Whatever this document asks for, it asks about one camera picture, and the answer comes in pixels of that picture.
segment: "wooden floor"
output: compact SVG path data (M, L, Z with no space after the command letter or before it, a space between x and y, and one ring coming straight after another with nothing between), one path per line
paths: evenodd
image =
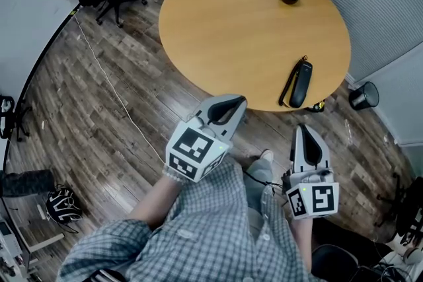
M148 1L146 7L134 3L121 10L123 29L113 23L112 13L102 26L90 8L77 18L134 122L164 157L177 123L208 95L173 67L157 29L163 0ZM53 256L40 266L41 278L53 281L72 245L107 221L124 217L159 179L162 165L114 96L74 18L43 59L26 100L34 108L25 121L31 137L22 143L13 139L7 172L50 168L58 183L75 190L85 209L84 219L75 223L78 235L65 234L39 254ZM376 115L350 108L346 83L327 99L324 113L249 110L233 138L233 153L245 159L272 149L277 179L289 168L298 123L316 129L330 147L341 189L340 211L331 219L370 238L391 236L392 225L373 227L387 208L376 196L393 196L394 172L410 184L410 168ZM30 244L61 232L41 220L36 204L43 204L43 198L7 199Z

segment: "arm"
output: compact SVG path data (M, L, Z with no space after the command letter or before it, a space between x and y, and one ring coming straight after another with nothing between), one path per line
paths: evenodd
M58 281L83 281L99 269L113 269L134 260L160 226L182 185L163 176L128 215L84 237L66 257Z
M311 231L313 219L292 220L291 231L299 252L303 257L305 267L311 271Z
M128 215L129 219L145 221L151 229L163 224L178 197L182 184L163 176Z

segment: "plaid shirt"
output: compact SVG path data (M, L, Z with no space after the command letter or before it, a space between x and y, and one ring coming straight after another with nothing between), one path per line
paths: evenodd
M131 262L127 281L320 281L307 272L271 187L262 194L264 226L257 241L247 208L241 166L226 157L183 189L153 232L143 221L121 220L83 238L58 281L82 281L125 262Z

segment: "black trash can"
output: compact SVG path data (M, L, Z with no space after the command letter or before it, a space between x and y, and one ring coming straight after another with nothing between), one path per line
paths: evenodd
M350 105L354 110L376 107L379 103L379 92L373 83L366 82L363 86L350 93L348 101L350 101Z

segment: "cord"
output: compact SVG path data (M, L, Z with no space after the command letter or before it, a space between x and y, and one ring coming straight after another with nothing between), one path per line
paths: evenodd
M378 265L380 265L380 266L385 265L386 266L386 268L383 270L383 272L381 274L381 278L379 280L383 281L383 274L385 273L385 271L388 270L389 268L393 268L393 269L396 269L398 271L402 271L403 273L405 273L406 276L410 278L410 281L412 281L412 277L410 276L410 273L408 271L406 271L402 268L396 267L395 265L391 265L390 263L388 263L388 261L384 257L382 257L381 253L379 252L379 250L377 249L377 246L376 246L376 242L377 242L378 239L379 239L379 236L376 234L376 240L372 241L373 245L375 246L377 255L379 255L379 257L381 258L381 261L383 261L383 262L379 262Z
M243 172L244 172L245 175L247 175L248 177L250 177L251 179L253 179L255 182L258 182L259 184L262 184L263 186L267 186L267 185L271 186L272 187L272 193L273 193L273 195L275 195L275 189L274 189L273 186L279 187L281 190L284 189L284 187L281 184L277 184L275 182L269 182L269 181L265 181L265 182L264 181L260 181L260 180L257 180L251 174L247 173L246 171L243 171Z
M9 145L10 147L12 147L14 150L16 150L16 147L14 144L12 144L12 140L11 140L11 136L7 138L7 140L9 141Z
M128 115L128 117L129 117L130 121L131 121L131 122L132 122L132 124L133 124L133 125L134 125L137 129L138 129L138 131L139 131L139 132L141 133L141 135L143 136L143 138L144 138L145 142L147 142L147 143L149 144L149 146L150 146L150 147L154 150L154 153L156 153L157 157L158 157L158 158L160 159L160 161L164 164L165 162L164 162L164 161L163 161L163 159L160 157L160 155L158 154L158 152L155 150L155 148L153 147L153 145L152 145L152 144L150 144L150 142L149 142L149 141L147 140L147 138L144 136L143 132L140 130L140 128L137 126L137 124L136 124L136 123L132 120L131 115L130 115L130 113L128 112L128 110L126 109L124 102L122 101L122 99L120 98L120 96L119 96L118 92L116 91L116 89L114 88L114 86L112 85L112 83L110 82L110 79L108 78L108 75L107 75L106 71L103 69L103 67L101 67L100 61L97 59L97 57L96 57L96 55L95 55L95 52L94 52L93 48L91 47L91 45L90 45L90 43L89 43L89 41L88 41L88 39L87 39L87 36L85 35L85 33L84 33L84 31L83 31L83 29L82 29L81 25L79 24L79 21L78 21L78 18L77 18L76 13L75 13L73 16L75 17L75 20L76 20L76 21L77 21L77 23L78 23L79 29L81 30L81 33L82 33L82 35L84 36L84 39L85 39L85 41L86 41L86 42L87 42L87 44L88 44L88 47L90 48L91 52L93 53L93 57L94 57L95 61L97 61L98 66L100 67L100 69L101 69L101 71L104 73L104 75L106 76L106 80L107 80L107 82L108 82L108 83L109 83L109 85L112 87L113 92L114 92L114 94L116 95L116 98L118 98L118 100L120 101L120 104L121 104L121 105L122 105L122 107L124 108L124 110L125 110L126 114Z

